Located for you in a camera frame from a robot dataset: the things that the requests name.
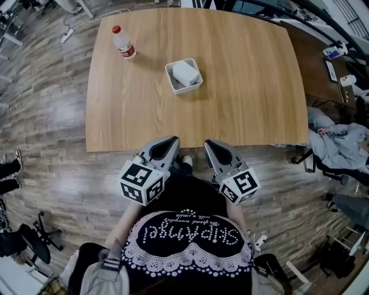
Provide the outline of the white rectangular block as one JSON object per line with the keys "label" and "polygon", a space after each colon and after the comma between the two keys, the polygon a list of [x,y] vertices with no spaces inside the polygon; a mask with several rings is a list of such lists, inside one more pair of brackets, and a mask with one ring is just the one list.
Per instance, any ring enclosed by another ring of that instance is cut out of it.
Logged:
{"label": "white rectangular block", "polygon": [[185,87],[196,83],[199,76],[199,72],[185,61],[176,62],[172,72],[173,77]]}

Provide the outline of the black office chair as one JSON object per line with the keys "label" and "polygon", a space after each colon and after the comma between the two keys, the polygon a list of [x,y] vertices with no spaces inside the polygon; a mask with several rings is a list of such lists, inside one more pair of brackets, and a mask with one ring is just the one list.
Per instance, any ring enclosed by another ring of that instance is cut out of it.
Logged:
{"label": "black office chair", "polygon": [[43,263],[50,264],[51,252],[49,246],[53,246],[60,252],[64,249],[63,246],[57,245],[52,239],[54,236],[60,236],[62,231],[60,229],[46,231],[42,220],[43,216],[44,212],[40,211],[37,215],[37,220],[32,224],[33,228],[29,225],[21,224],[18,231],[23,241],[34,253],[31,261],[35,262],[38,258]]}
{"label": "black office chair", "polygon": [[359,183],[369,186],[369,174],[361,172],[360,170],[350,170],[350,169],[333,169],[329,168],[322,163],[319,157],[317,157],[313,150],[310,149],[306,152],[301,158],[297,159],[296,157],[291,159],[291,163],[298,165],[305,161],[308,157],[312,156],[312,168],[306,169],[308,173],[315,173],[315,170],[318,168],[322,171],[323,175],[329,177],[333,180],[339,181],[342,185],[346,185],[348,182],[348,178],[352,177],[356,179]]}

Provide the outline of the white square tray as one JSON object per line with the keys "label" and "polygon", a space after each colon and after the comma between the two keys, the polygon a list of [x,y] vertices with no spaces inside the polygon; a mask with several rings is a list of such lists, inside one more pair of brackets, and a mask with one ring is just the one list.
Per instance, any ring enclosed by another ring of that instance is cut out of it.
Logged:
{"label": "white square tray", "polygon": [[[173,69],[174,64],[176,62],[178,62],[178,61],[185,61],[185,62],[187,62],[189,65],[191,65],[193,68],[195,68],[199,72],[199,76],[198,76],[198,79],[197,79],[196,83],[194,83],[191,86],[185,87],[182,84],[180,84],[173,77],[172,69]],[[187,58],[187,59],[182,59],[182,60],[178,60],[178,61],[172,62],[172,63],[168,63],[168,64],[165,65],[165,72],[167,74],[167,77],[168,77],[168,80],[170,82],[171,89],[172,89],[173,93],[175,95],[180,95],[180,94],[187,93],[187,92],[190,92],[192,90],[198,89],[202,85],[202,83],[203,83],[203,78],[201,76],[200,70],[199,70],[199,68],[198,68],[195,60],[193,58]]]}

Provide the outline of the white rack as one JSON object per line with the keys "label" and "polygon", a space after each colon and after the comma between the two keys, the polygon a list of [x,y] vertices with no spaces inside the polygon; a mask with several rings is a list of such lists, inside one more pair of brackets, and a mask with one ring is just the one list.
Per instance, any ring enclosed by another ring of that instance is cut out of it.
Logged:
{"label": "white rack", "polygon": [[298,279],[302,286],[294,291],[304,294],[312,286],[312,281],[305,274],[317,267],[326,278],[332,276],[341,279],[348,277],[355,269],[356,254],[362,248],[366,230],[358,225],[353,228],[346,226],[336,236],[327,235],[323,243],[317,247],[310,259],[310,264],[303,270],[298,270],[290,261],[286,262],[292,275],[290,281]]}

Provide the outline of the person's black top lace print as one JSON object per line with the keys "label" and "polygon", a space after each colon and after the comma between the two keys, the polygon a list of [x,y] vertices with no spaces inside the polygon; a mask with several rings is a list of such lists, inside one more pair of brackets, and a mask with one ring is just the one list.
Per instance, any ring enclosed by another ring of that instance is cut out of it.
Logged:
{"label": "person's black top lace print", "polygon": [[167,181],[124,245],[80,247],[68,295],[285,294],[281,282],[254,264],[226,200],[195,177]]}

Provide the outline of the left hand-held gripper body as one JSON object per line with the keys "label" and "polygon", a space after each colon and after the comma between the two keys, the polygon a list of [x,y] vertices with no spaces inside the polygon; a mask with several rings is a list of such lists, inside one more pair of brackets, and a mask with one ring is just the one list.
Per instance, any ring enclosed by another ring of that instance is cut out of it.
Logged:
{"label": "left hand-held gripper body", "polygon": [[158,199],[169,178],[168,170],[161,171],[143,157],[137,155],[127,160],[119,174],[122,196],[130,201],[147,206]]}

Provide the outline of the dark wooden table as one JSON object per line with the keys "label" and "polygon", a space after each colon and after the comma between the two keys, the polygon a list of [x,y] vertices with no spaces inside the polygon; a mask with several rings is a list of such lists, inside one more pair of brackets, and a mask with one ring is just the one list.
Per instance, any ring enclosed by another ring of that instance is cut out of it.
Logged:
{"label": "dark wooden table", "polygon": [[334,102],[355,109],[355,97],[351,86],[342,88],[339,82],[330,79],[323,49],[323,41],[287,22],[280,22],[291,40],[306,96]]}

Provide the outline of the person's left forearm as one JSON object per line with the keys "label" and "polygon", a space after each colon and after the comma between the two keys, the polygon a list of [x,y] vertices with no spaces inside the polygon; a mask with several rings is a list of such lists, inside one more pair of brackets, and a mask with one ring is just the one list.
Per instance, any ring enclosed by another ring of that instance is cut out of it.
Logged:
{"label": "person's left forearm", "polygon": [[128,208],[121,216],[119,222],[108,235],[104,247],[110,249],[115,241],[120,245],[124,245],[130,234],[131,229],[139,220],[140,215],[145,207],[139,203],[130,202]]}

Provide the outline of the blue and white bottle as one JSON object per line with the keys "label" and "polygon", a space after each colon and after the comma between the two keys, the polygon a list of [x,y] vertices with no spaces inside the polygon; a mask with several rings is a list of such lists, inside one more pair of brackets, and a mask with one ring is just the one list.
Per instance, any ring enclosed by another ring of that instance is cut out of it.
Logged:
{"label": "blue and white bottle", "polygon": [[335,59],[346,55],[348,53],[348,49],[345,44],[339,44],[338,46],[327,47],[322,52],[325,57]]}

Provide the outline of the light wooden table white legs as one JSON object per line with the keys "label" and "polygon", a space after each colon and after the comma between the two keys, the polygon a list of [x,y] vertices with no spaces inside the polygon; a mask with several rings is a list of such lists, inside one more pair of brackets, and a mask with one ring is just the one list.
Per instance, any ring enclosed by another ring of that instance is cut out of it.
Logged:
{"label": "light wooden table white legs", "polygon": [[[134,59],[115,46],[115,25],[130,36]],[[165,65],[187,58],[195,60],[203,83],[175,95]],[[139,150],[169,135],[183,148],[209,138],[233,146],[307,142],[304,87],[287,30],[195,8],[104,18],[89,71],[87,151]]]}

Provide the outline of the person's right forearm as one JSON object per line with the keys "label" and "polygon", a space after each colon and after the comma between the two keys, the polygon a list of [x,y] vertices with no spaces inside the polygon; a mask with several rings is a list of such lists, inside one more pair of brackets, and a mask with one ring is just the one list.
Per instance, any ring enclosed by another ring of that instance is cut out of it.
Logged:
{"label": "person's right forearm", "polygon": [[229,200],[226,200],[227,202],[227,215],[228,218],[233,221],[239,229],[246,235],[247,234],[247,225],[244,220],[244,215],[242,212],[241,205],[234,205]]}

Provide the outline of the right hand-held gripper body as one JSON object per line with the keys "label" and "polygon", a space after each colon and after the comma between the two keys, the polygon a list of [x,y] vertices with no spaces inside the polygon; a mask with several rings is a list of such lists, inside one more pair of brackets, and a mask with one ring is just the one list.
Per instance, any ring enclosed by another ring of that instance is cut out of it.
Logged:
{"label": "right hand-held gripper body", "polygon": [[234,205],[239,205],[251,198],[260,188],[253,168],[241,162],[222,179],[219,193]]}

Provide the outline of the person's dark jeans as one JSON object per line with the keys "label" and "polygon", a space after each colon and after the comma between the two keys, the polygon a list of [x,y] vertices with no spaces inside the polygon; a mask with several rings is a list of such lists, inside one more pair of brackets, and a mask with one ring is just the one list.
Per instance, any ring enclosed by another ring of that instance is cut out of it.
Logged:
{"label": "person's dark jeans", "polygon": [[185,177],[193,177],[193,167],[186,162],[181,163],[178,168],[171,167],[169,172],[170,176],[168,181],[176,181]]}

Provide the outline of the clear water bottle red label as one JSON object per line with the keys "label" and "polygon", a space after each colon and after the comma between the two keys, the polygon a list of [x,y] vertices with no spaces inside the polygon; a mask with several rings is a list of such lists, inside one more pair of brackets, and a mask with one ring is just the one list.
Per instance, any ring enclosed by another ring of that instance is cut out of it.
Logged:
{"label": "clear water bottle red label", "polygon": [[136,50],[131,42],[130,36],[119,25],[112,27],[112,33],[113,42],[122,56],[127,60],[134,59]]}

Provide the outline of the white cup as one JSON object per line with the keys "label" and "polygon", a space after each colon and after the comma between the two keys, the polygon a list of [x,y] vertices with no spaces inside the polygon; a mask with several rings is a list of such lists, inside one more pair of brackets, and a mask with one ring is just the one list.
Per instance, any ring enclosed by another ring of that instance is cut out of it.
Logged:
{"label": "white cup", "polygon": [[342,87],[352,86],[356,83],[357,79],[354,75],[349,74],[340,78],[340,84]]}

